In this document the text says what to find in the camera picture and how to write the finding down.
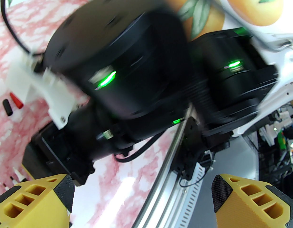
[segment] orange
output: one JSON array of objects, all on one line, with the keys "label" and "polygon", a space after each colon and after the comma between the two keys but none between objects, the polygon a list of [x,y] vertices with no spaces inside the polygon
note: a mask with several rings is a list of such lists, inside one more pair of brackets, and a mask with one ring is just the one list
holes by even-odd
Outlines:
[{"label": "orange", "polygon": [[260,0],[228,0],[235,12],[250,24],[268,26],[274,24],[283,12],[284,1],[259,3]]},{"label": "orange", "polygon": [[[186,3],[188,0],[166,0],[175,12],[178,12],[179,9]],[[222,26],[225,21],[225,15],[219,12],[214,6],[210,7],[210,12],[208,16],[208,20],[202,29],[202,31],[193,39],[191,39],[191,30],[192,30],[192,21],[193,17],[190,17],[183,23],[185,33],[187,35],[188,40],[194,40],[197,37],[206,34],[208,32],[218,31],[222,29]]]}]

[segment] table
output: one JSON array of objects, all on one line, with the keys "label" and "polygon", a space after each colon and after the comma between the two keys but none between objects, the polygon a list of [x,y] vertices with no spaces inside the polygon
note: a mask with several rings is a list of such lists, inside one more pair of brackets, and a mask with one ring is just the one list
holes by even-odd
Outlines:
[{"label": "table", "polygon": [[[44,50],[56,28],[87,0],[29,0],[8,9],[18,35],[29,48]],[[43,100],[17,109],[5,85],[8,68],[16,60],[18,46],[0,16],[0,194],[13,184],[13,167],[21,168],[22,156],[31,136],[48,123],[48,107]],[[79,103],[86,96],[76,94]],[[9,99],[14,113],[7,117],[2,101]],[[95,162],[95,173],[86,185],[76,187],[71,221],[73,227],[130,228],[135,222],[163,164],[176,127],[165,134],[142,156],[130,163],[118,163],[113,156]]]}]

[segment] pink marble surface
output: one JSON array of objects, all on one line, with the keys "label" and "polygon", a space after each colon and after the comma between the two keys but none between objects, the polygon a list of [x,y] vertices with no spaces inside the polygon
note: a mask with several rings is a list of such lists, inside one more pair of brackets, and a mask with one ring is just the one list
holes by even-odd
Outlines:
[{"label": "pink marble surface", "polygon": [[[30,48],[44,50],[55,29],[87,0],[30,0],[11,7],[9,18],[17,33]],[[17,44],[6,31],[0,16],[0,194],[1,183],[12,187],[9,176],[16,177],[13,167],[21,169],[25,146],[31,136],[50,117],[48,107],[38,100],[17,109],[9,97],[4,81],[12,60],[16,60]],[[7,117],[2,101],[9,99],[14,114]],[[172,142],[175,127],[166,133],[142,156],[130,163],[118,163],[112,156],[95,162],[96,171],[86,185],[75,190],[71,220],[76,227],[130,228],[157,177]]]}]

